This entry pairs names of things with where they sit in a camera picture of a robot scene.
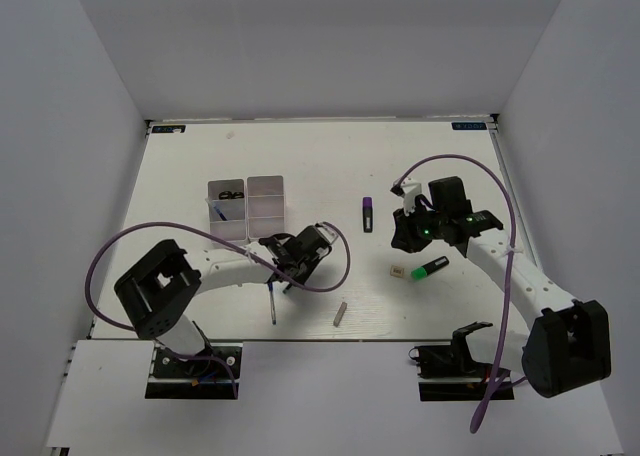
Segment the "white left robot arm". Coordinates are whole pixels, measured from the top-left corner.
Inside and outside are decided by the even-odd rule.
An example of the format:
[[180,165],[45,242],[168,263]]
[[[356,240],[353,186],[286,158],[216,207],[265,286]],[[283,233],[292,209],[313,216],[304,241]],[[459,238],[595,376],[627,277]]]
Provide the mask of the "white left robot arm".
[[191,252],[166,239],[126,271],[114,291],[139,339],[161,343],[177,354],[188,374],[199,375],[209,368],[212,353],[204,334],[184,315],[192,299],[244,284],[303,284],[335,239],[318,224],[293,237],[261,238],[238,252]]

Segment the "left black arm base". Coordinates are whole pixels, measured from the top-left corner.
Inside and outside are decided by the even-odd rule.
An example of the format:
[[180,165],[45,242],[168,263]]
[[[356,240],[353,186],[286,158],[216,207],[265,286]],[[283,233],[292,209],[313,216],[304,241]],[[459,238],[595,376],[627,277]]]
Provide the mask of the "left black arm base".
[[[236,390],[240,387],[241,345],[212,347],[213,355],[230,369]],[[157,347],[148,373],[145,398],[148,400],[234,400],[232,379],[217,361],[180,360]]]

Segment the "purple cap highlighter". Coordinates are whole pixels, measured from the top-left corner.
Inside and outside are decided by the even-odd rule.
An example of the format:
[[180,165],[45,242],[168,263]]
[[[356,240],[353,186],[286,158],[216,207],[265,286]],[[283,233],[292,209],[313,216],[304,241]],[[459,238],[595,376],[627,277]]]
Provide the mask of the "purple cap highlighter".
[[373,200],[371,197],[362,199],[362,223],[364,233],[373,232]]

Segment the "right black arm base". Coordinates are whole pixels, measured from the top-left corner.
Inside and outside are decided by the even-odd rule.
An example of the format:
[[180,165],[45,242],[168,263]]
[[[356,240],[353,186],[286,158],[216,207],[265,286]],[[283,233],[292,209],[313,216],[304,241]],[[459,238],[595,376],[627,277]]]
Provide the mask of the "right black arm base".
[[480,401],[488,388],[499,330],[474,322],[452,333],[442,344],[411,348],[409,359],[418,369],[422,402]]

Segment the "small beige eraser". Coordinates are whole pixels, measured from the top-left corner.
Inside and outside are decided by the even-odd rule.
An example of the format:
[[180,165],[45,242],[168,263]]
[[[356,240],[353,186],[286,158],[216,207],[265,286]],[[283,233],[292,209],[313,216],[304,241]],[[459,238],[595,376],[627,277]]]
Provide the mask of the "small beige eraser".
[[395,278],[403,279],[404,278],[404,269],[402,267],[400,267],[400,266],[392,265],[390,267],[390,275],[392,277],[395,277]]

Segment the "black handled scissors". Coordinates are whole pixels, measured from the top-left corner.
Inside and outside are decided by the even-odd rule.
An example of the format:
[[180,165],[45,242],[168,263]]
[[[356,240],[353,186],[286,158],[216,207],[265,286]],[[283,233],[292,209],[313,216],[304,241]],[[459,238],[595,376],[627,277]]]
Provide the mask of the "black handled scissors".
[[218,194],[217,199],[221,201],[243,199],[244,193],[242,191],[222,191]]

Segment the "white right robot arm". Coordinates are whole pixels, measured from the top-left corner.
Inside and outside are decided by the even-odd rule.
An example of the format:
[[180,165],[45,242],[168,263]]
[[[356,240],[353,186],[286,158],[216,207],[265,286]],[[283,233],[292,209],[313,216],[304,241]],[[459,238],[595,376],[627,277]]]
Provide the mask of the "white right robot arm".
[[510,291],[510,302],[528,329],[502,334],[488,322],[458,328],[442,362],[427,370],[427,377],[476,375],[490,367],[498,348],[503,350],[501,369],[524,375],[546,398],[610,376],[605,308],[595,300],[580,301],[517,252],[496,216],[473,210],[460,178],[430,182],[428,196],[410,178],[395,182],[391,191],[403,200],[393,213],[392,247],[415,254],[442,240],[456,248],[499,289]]

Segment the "green cap highlighter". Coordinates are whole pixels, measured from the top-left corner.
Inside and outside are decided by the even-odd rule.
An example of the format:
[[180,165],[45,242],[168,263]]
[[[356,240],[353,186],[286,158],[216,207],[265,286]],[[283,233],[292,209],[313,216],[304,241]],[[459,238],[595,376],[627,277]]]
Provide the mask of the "green cap highlighter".
[[422,266],[419,266],[413,269],[410,273],[411,279],[413,281],[423,280],[434,273],[442,270],[450,264],[449,259],[446,256],[441,256],[437,259],[434,259]]

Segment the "blue pen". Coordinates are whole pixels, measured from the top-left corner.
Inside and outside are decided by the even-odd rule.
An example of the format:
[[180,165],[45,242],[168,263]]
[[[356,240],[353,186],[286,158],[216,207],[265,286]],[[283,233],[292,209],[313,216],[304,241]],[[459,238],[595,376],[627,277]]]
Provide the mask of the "blue pen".
[[267,283],[267,288],[269,292],[269,307],[270,307],[270,318],[272,325],[277,324],[277,313],[276,313],[276,305],[275,305],[275,295],[274,295],[274,285],[273,282]]
[[225,209],[225,200],[214,200],[212,198],[207,197],[206,198],[206,202],[209,206],[209,208],[218,215],[219,219],[221,221],[227,221],[228,218],[226,217],[225,213],[224,213],[224,209]]

